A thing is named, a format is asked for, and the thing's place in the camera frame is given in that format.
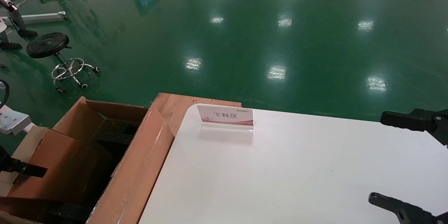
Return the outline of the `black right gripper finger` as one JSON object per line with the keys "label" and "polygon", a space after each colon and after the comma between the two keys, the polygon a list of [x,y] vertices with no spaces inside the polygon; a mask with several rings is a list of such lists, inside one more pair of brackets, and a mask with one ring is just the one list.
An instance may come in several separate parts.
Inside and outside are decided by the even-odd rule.
{"label": "black right gripper finger", "polygon": [[409,114],[384,111],[380,122],[383,125],[411,131],[427,131],[443,146],[448,144],[448,110],[429,111],[414,109]]}
{"label": "black right gripper finger", "polygon": [[448,213],[434,216],[432,213],[422,208],[405,203],[393,197],[372,192],[369,195],[368,202],[378,208],[390,211],[396,215],[400,224],[447,224]]}

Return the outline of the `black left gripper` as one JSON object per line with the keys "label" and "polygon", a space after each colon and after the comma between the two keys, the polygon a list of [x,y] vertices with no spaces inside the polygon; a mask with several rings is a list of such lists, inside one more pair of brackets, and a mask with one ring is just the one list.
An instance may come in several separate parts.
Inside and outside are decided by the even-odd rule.
{"label": "black left gripper", "polygon": [[18,172],[25,176],[34,176],[42,178],[47,172],[47,168],[33,165],[21,160],[12,159],[9,153],[0,146],[0,171]]}

